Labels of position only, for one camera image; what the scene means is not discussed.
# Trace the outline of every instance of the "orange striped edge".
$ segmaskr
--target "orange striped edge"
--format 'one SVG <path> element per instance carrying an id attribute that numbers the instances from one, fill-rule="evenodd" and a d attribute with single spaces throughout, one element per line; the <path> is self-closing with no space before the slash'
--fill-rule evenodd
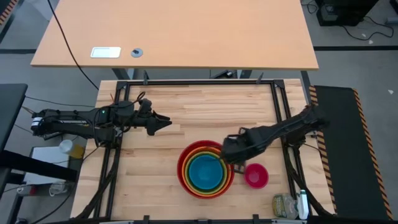
<path id="1" fill-rule="evenodd" d="M 316 92 L 315 87 L 310 86 L 309 89 L 310 89 L 311 102 L 314 105 L 318 105 L 318 97 L 317 97 L 317 92 Z M 320 152 L 320 156 L 321 156 L 323 171 L 325 172 L 326 182 L 328 183 L 328 187 L 329 187 L 331 202 L 333 204 L 335 213 L 337 213 L 335 196 L 333 195 L 333 184 L 331 182 L 328 153 L 326 151 L 325 139 L 323 138 L 323 132 L 321 132 L 321 131 L 317 131 L 317 143 L 318 143 L 318 148 L 319 148 L 319 152 Z"/>
<path id="2" fill-rule="evenodd" d="M 377 164 L 376 154 L 374 153 L 374 150 L 373 150 L 373 143 L 372 143 L 372 140 L 371 140 L 371 135 L 369 134 L 368 124 L 366 124 L 365 115 L 363 114 L 361 102 L 360 102 L 360 99 L 359 99 L 359 94 L 358 94 L 357 90 L 353 89 L 353 91 L 354 91 L 354 97 L 355 97 L 355 100 L 356 100 L 356 104 L 358 106 L 359 116 L 361 117 L 361 121 L 362 121 L 362 128 L 363 128 L 363 131 L 365 133 L 366 140 L 368 142 L 369 153 L 370 153 L 371 159 L 373 161 L 374 171 L 375 171 L 376 176 L 377 176 L 377 181 L 379 182 L 379 188 L 380 188 L 380 192 L 381 192 L 381 197 L 383 198 L 384 206 L 386 207 L 387 216 L 391 220 L 393 220 L 390 204 L 388 203 L 386 190 L 384 189 L 384 184 L 383 184 L 383 181 L 382 181 L 382 178 L 381 178 L 380 169 L 379 169 L 379 166 Z"/>
<path id="3" fill-rule="evenodd" d="M 11 15 L 12 10 L 14 9 L 15 5 L 17 4 L 17 0 L 11 0 L 11 2 L 8 4 L 4 12 L 0 15 L 0 25 L 2 25 L 6 20 L 9 15 Z"/>

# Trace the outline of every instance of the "nesting bowls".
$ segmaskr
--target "nesting bowls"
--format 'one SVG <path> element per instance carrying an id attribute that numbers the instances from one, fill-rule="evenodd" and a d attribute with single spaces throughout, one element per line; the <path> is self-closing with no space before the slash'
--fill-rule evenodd
<path id="1" fill-rule="evenodd" d="M 186 147 L 178 159 L 177 176 L 181 186 L 202 199 L 219 197 L 231 186 L 233 167 L 220 159 L 221 145 L 197 141 Z"/>

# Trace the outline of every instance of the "wooden desk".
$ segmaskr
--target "wooden desk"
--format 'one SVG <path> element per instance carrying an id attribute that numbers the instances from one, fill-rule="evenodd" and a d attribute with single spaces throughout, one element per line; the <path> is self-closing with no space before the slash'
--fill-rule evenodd
<path id="1" fill-rule="evenodd" d="M 300 80 L 285 80 L 285 86 L 290 110 L 295 115 L 305 106 Z M 96 106 L 111 104 L 115 88 L 115 81 L 102 82 Z M 268 185 L 261 190 L 251 189 L 237 174 L 224 195 L 211 200 L 197 199 L 184 191 L 176 171 L 181 151 L 192 142 L 202 139 L 222 142 L 228 134 L 237 133 L 241 126 L 250 128 L 276 123 L 269 86 L 133 86 L 130 99 L 140 91 L 146 91 L 146 97 L 153 102 L 152 108 L 170 116 L 173 125 L 156 132 L 155 136 L 148 136 L 142 128 L 131 129 L 124 135 L 113 220 L 142 220 L 144 215 L 150 215 L 153 220 L 250 219 L 254 213 L 260 218 L 274 217 L 272 197 L 289 192 L 280 140 L 275 140 L 265 153 L 248 161 L 249 164 L 264 164 L 270 174 Z M 281 96 L 278 96 L 283 108 Z M 307 143 L 316 146 L 314 139 L 308 138 Z M 93 141 L 89 141 L 86 153 L 94 148 Z M 300 150 L 308 188 L 333 213 L 319 152 L 308 146 Z M 98 187 L 103 154 L 103 149 L 99 149 L 83 163 L 72 217 L 83 210 Z M 106 194 L 103 198 L 102 215 Z"/>
<path id="2" fill-rule="evenodd" d="M 318 69 L 298 0 L 61 0 L 55 13 L 82 67 Z M 54 18 L 31 65 L 76 66 Z"/>

